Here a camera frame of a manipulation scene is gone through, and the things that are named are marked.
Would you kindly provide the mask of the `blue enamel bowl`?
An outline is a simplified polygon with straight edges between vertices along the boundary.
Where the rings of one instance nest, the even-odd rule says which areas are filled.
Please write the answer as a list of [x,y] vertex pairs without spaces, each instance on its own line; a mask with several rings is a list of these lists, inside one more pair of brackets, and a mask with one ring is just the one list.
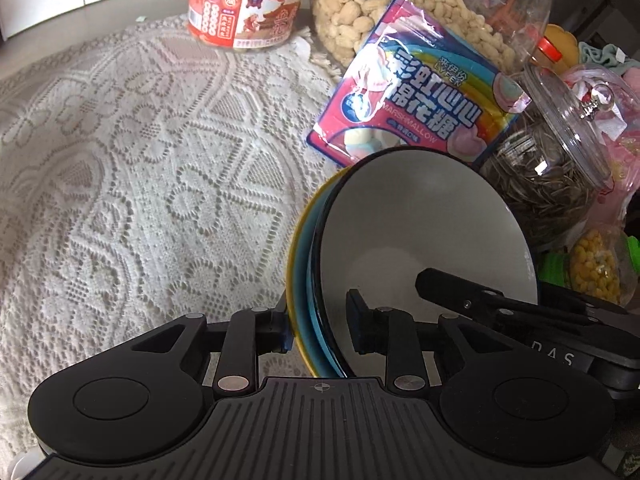
[[471,167],[426,148],[390,148],[345,169],[314,227],[307,299],[321,348],[343,376],[383,376],[382,356],[350,343],[345,294],[434,322],[444,309],[416,293],[435,268],[533,304],[532,257],[498,192]]

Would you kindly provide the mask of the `bag of corn kernels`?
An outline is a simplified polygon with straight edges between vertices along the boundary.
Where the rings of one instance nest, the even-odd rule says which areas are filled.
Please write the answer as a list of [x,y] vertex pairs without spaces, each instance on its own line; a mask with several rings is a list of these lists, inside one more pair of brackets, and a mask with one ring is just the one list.
[[613,304],[622,304],[620,265],[601,230],[591,228],[582,234],[568,255],[572,289]]

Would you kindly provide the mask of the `clear jar sunflower seeds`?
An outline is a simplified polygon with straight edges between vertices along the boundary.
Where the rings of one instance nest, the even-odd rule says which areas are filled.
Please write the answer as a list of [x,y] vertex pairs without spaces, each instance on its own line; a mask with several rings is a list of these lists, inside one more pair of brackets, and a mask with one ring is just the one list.
[[530,104],[495,145],[480,173],[506,202],[528,246],[546,247],[586,218],[611,169],[594,128],[609,96],[578,100],[552,70],[515,76]]

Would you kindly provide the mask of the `white lace tablecloth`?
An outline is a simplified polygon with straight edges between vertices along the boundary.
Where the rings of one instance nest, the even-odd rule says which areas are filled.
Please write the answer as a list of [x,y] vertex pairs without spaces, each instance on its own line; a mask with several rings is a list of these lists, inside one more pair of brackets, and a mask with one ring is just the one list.
[[32,390],[189,312],[284,289],[299,215],[335,166],[306,136],[335,84],[302,30],[236,52],[184,18],[138,25],[1,85],[1,459]]

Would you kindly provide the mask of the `pink marshmallow bag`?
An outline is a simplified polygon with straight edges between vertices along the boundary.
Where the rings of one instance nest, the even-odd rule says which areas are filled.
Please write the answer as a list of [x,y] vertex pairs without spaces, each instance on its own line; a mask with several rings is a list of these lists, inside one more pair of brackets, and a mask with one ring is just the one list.
[[393,0],[307,142],[341,166],[407,145],[480,166],[530,99],[408,0]]

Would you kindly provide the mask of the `peanut jar red label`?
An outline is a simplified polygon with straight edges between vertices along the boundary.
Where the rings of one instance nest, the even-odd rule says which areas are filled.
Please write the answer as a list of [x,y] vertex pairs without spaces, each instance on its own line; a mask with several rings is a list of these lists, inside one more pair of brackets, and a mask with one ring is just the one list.
[[188,29],[211,46],[260,50],[292,34],[302,0],[189,0]]

